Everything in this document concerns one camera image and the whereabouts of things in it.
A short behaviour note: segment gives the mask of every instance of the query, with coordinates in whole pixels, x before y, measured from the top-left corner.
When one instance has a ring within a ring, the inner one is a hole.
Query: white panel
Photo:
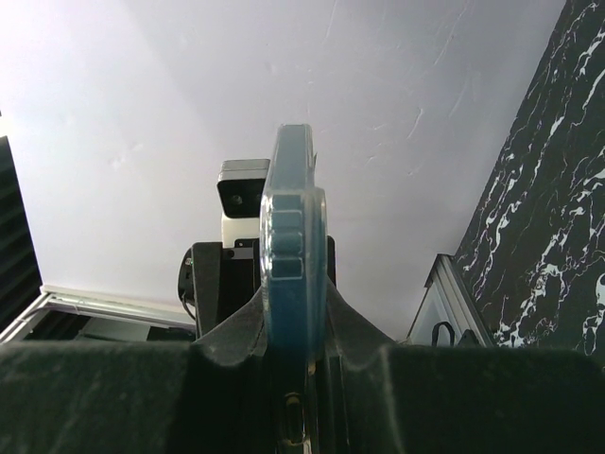
[[[564,0],[2,1],[0,110],[44,282],[176,305],[226,159],[314,128],[346,300],[403,338]]]

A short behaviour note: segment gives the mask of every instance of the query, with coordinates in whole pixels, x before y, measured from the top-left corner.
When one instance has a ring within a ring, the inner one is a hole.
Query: white board
[[[2,1],[0,110],[47,285],[177,305],[222,161],[309,123],[345,299],[404,338],[563,0]]]

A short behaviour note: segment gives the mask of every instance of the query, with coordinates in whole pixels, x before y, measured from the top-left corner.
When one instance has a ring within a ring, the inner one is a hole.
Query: black marble surface
[[[500,345],[605,365],[605,0],[568,1],[456,262]]]

